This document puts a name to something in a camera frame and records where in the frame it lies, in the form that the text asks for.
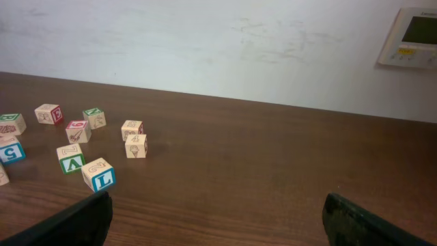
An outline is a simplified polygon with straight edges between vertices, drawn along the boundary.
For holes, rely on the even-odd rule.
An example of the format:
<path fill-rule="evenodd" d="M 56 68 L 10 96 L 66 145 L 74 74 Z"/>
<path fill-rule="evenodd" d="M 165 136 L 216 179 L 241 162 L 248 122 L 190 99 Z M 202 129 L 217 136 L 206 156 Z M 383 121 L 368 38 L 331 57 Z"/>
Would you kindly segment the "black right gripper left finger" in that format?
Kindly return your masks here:
<path fill-rule="evenodd" d="M 112 199 L 108 192 L 99 191 L 1 244 L 102 246 L 112 218 Z"/>

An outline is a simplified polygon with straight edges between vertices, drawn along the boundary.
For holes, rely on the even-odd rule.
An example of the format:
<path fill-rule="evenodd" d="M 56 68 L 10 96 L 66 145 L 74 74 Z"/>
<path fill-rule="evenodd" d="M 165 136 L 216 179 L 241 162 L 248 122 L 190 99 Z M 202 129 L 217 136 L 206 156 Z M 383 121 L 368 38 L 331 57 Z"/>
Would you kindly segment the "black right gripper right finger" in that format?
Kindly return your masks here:
<path fill-rule="evenodd" d="M 432 246 L 337 193 L 326 196 L 322 222 L 330 246 Z"/>

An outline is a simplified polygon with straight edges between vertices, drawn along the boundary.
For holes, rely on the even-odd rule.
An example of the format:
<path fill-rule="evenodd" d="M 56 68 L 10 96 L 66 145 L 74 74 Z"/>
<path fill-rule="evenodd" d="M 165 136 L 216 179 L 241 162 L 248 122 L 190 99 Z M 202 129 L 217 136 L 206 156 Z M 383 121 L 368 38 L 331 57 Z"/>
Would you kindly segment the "wooden block blue L 2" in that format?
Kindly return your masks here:
<path fill-rule="evenodd" d="M 94 193 L 105 190 L 116 183 L 113 166 L 103 158 L 82 166 L 81 173 L 85 183 Z"/>

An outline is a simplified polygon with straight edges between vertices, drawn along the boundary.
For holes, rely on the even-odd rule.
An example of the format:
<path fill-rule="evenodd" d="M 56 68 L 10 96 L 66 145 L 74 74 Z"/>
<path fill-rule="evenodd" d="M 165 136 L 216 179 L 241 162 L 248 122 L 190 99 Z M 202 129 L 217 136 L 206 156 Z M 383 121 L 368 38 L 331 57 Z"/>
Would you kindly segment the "wooden block green V Z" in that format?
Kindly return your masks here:
<path fill-rule="evenodd" d="M 57 157 L 64 174 L 80 171 L 82 166 L 85 165 L 85 158 L 78 143 L 59 147 Z"/>

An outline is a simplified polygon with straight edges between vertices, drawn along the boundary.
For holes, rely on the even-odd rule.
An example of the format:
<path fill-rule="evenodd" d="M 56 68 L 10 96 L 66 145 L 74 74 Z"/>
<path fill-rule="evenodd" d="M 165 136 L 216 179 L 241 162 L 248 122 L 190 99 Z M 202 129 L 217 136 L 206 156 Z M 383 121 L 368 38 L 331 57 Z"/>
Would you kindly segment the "wooden block red U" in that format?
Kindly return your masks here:
<path fill-rule="evenodd" d="M 10 182 L 10 179 L 8 177 L 8 174 L 2 164 L 0 164 L 0 185 L 6 185 Z"/>

